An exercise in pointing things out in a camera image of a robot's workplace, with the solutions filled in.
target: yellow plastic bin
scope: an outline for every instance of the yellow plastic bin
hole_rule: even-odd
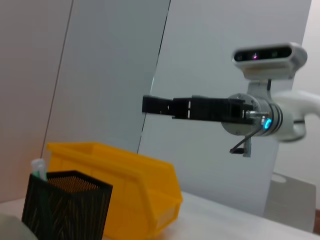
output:
[[[172,164],[100,143],[49,143],[49,172],[77,170],[113,185],[104,235],[143,240],[177,219],[183,201]]]

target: table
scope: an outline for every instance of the table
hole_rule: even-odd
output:
[[[178,220],[156,240],[320,240],[320,236],[183,193]],[[21,218],[24,199],[0,204]]]

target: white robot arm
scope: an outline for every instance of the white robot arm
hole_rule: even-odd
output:
[[[238,49],[232,62],[249,80],[247,93],[173,100],[145,96],[142,111],[175,119],[221,122],[228,133],[244,136],[230,153],[250,157],[251,137],[297,141],[306,135],[305,115],[320,117],[320,96],[303,91],[284,91],[272,97],[270,93],[273,80],[291,80],[307,58],[307,52],[291,42]]]

